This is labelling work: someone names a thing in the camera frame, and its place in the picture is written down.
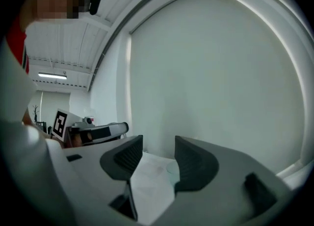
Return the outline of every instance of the ceiling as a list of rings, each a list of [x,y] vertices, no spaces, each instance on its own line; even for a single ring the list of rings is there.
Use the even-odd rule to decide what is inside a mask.
[[[93,64],[107,32],[132,0],[102,0],[95,16],[89,13],[66,24],[36,22],[26,30],[29,76],[39,89],[50,86],[63,92],[89,88]],[[38,72],[65,74],[67,80],[46,79]]]

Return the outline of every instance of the fluorescent light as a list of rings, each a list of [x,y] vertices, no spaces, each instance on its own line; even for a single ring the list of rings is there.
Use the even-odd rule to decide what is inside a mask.
[[[38,73],[39,77],[44,77],[44,78],[52,78],[52,79],[67,79],[67,76],[64,75],[56,75],[56,74],[50,74],[50,73]]]

